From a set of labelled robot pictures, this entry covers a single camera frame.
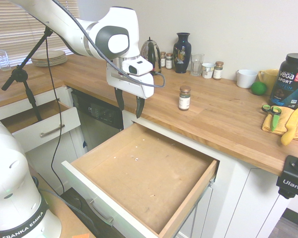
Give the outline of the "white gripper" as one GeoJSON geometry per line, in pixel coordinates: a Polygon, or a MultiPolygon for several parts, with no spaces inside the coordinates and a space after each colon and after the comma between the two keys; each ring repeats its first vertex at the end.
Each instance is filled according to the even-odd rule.
{"type": "Polygon", "coordinates": [[[115,96],[119,109],[123,111],[125,107],[123,91],[136,95],[136,117],[139,118],[145,106],[145,99],[151,97],[154,94],[154,88],[151,86],[141,85],[126,78],[123,75],[120,75],[119,72],[109,63],[107,63],[106,66],[106,80],[110,86],[115,87],[115,96]]]}

